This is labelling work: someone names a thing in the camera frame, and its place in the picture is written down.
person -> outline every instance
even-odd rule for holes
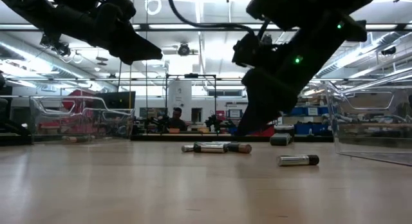
[[[173,109],[173,116],[170,119],[170,124],[169,127],[170,128],[177,128],[180,131],[186,131],[187,130],[187,126],[186,123],[180,119],[180,117],[182,116],[182,109],[180,107],[176,107]]]

ceiling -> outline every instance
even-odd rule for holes
[[[149,15],[145,9],[145,2],[147,0],[132,0],[134,1],[137,14],[132,19],[133,24],[176,24],[181,23],[176,16],[172,13],[167,0],[155,0],[149,3],[149,12],[156,12],[157,14]],[[175,4],[179,12],[186,18],[198,23],[258,23],[258,21],[251,18],[246,12],[246,6],[250,0],[175,0]],[[412,21],[412,0],[400,0],[397,3],[394,0],[375,0],[374,3],[365,6],[359,11],[352,14],[352,17],[356,20],[366,19],[368,23],[375,24],[393,24],[393,23],[409,23]],[[15,14],[4,3],[0,2],[0,26],[11,24],[28,24],[23,18]],[[39,42],[42,37],[41,32],[27,32],[22,30],[14,30],[13,32],[1,31],[1,33],[7,34],[14,38],[16,42],[20,44],[27,44],[28,46],[38,49],[39,56],[52,55],[58,57],[50,50],[44,50]],[[245,33],[244,32],[191,32],[191,31],[173,31],[173,32],[139,32],[139,35],[146,38],[148,41],[160,47],[165,53],[163,61],[169,66],[169,73],[188,73],[188,71],[195,73],[207,73],[216,74],[219,77],[234,77],[240,78],[248,70],[231,63],[233,50],[232,47],[240,40]],[[287,42],[294,35],[294,32],[268,32],[272,36],[274,42],[282,43]],[[379,38],[390,34],[388,32],[374,32],[370,41],[378,41]],[[189,47],[196,50],[196,53],[200,49],[201,43],[204,43],[202,49],[201,58],[204,60],[204,68],[200,66],[200,58],[198,55],[182,58],[177,56],[176,46],[179,46],[181,42],[187,42]],[[109,74],[119,74],[120,68],[122,70],[122,78],[128,78],[130,71],[132,77],[145,77],[150,78],[164,77],[167,67],[164,67],[165,63],[161,65],[156,62],[157,65],[152,65],[153,62],[135,62],[132,66],[122,64],[120,66],[119,59],[110,56],[108,51],[93,48],[89,44],[76,40],[74,38],[63,35],[62,42],[66,42],[70,45],[73,52],[82,55],[82,62],[77,64],[74,61],[69,63],[63,62],[63,64],[69,64],[71,67],[77,68],[80,71],[85,72],[87,75],[94,77],[106,78]],[[409,53],[409,48],[412,47],[410,36],[405,35],[394,42],[397,46],[397,53],[391,56],[383,56],[378,51],[370,51],[365,53],[359,59],[346,60],[345,64],[340,64],[339,69],[334,70],[331,73],[323,75],[324,78],[349,78],[352,75],[366,70],[370,67],[374,67],[377,64],[382,64],[388,60],[399,57],[403,54]],[[362,48],[359,43],[345,42],[325,64],[324,68],[333,64],[342,56],[347,55],[351,51]],[[98,66],[99,61],[96,57],[107,58],[107,66]],[[375,70],[371,73],[367,73],[359,76],[359,78],[376,78],[390,73],[393,71],[393,66],[396,68],[396,64],[399,63],[399,67],[405,66],[405,61],[396,62],[395,65],[389,64],[389,66],[382,67],[383,70]]]

wooden table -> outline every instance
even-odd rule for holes
[[[184,143],[110,141],[0,149],[5,224],[409,223],[412,170],[335,154],[332,144],[252,154],[181,153]],[[318,167],[276,165],[318,154]]]

